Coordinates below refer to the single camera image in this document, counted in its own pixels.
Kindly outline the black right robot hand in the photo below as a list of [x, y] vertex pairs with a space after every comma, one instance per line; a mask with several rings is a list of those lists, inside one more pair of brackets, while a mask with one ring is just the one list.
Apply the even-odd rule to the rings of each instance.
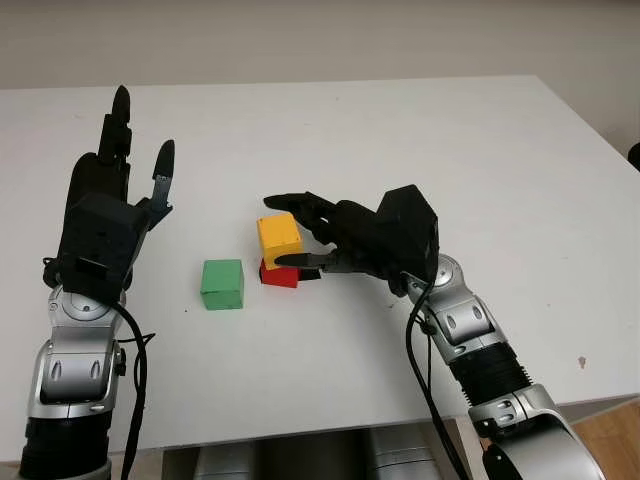
[[375, 220], [375, 213], [353, 201], [332, 203], [311, 192], [286, 193], [264, 198], [264, 204], [293, 215], [323, 245], [328, 253], [279, 254], [275, 264], [325, 273], [364, 273], [384, 280], [391, 292], [403, 297], [413, 281], [428, 284], [424, 259], [403, 259], [400, 238]]

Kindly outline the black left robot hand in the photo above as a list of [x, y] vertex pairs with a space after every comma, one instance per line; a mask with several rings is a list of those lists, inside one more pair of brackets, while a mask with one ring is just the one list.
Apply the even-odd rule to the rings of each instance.
[[84, 154], [72, 171], [57, 255], [63, 289], [105, 304], [118, 302], [129, 288], [146, 234], [172, 211], [172, 140], [158, 153], [152, 195], [135, 204], [128, 201], [129, 122], [130, 94], [119, 86], [104, 116], [98, 151]]

